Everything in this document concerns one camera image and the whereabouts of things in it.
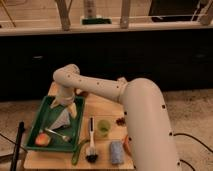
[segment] cabinet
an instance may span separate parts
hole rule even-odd
[[[46,95],[54,70],[146,77],[162,90],[213,87],[213,29],[0,37],[0,100]]]

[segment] wooden table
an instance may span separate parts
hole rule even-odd
[[[55,95],[57,85],[53,83],[48,95]],[[131,157],[125,153],[125,163],[122,165],[112,165],[110,163],[109,144],[112,140],[123,140],[127,134],[126,127],[117,126],[115,121],[123,116],[122,106],[107,99],[89,94],[85,101],[84,116],[80,133],[80,140],[88,135],[88,119],[94,116],[95,123],[100,119],[109,120],[111,130],[107,138],[95,137],[95,145],[99,152],[99,158],[95,164],[90,164],[85,160],[84,145],[81,150],[79,162],[76,166],[71,164],[72,154],[61,152],[38,152],[28,151],[24,168],[25,169],[133,169]]]

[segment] black cable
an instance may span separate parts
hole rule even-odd
[[[190,164],[188,163],[187,161],[183,160],[183,159],[180,159],[180,161],[186,165],[188,165],[193,171],[196,171],[195,168]]]
[[[197,139],[196,137],[190,135],[190,134],[186,134],[186,133],[175,133],[174,136],[179,136],[179,135],[183,135],[183,136],[187,136],[190,137],[194,140],[196,140],[197,142],[199,142],[201,145],[203,145],[208,151],[210,151],[211,153],[213,153],[213,150],[208,147],[206,144],[204,144],[202,141],[200,141],[199,139]]]
[[[0,136],[3,137],[4,139],[10,141],[12,144],[17,145],[16,142],[14,142],[14,141],[12,141],[11,139],[7,138],[7,137],[4,136],[2,133],[0,133]],[[26,150],[24,147],[20,146],[20,148],[21,148],[22,150],[24,150],[25,152],[27,152],[27,150]]]

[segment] green cup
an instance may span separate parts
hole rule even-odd
[[[100,137],[107,137],[110,130],[110,123],[107,120],[100,120],[98,122],[98,134]]]

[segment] food item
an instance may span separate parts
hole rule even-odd
[[[112,141],[110,143],[110,160],[112,164],[124,163],[124,150],[121,141]]]
[[[72,164],[76,165],[78,163],[78,158],[81,152],[81,148],[83,147],[84,144],[86,144],[87,142],[89,142],[88,139],[84,139],[80,142],[80,144],[78,144],[76,151],[74,152],[73,156],[72,156]]]
[[[130,146],[129,146],[129,136],[126,135],[126,137],[124,138],[124,142],[123,142],[123,147],[125,152],[131,156],[131,150],[130,150]]]
[[[116,120],[116,124],[119,125],[119,126],[125,126],[125,125],[126,125],[125,118],[124,118],[124,117],[118,118],[118,119]]]
[[[77,116],[76,104],[73,102],[72,104],[70,104],[69,106],[67,106],[67,110],[69,111],[71,117],[73,119],[75,119],[76,116]]]
[[[35,144],[37,146],[46,147],[49,145],[51,137],[46,133],[39,133],[35,139]]]

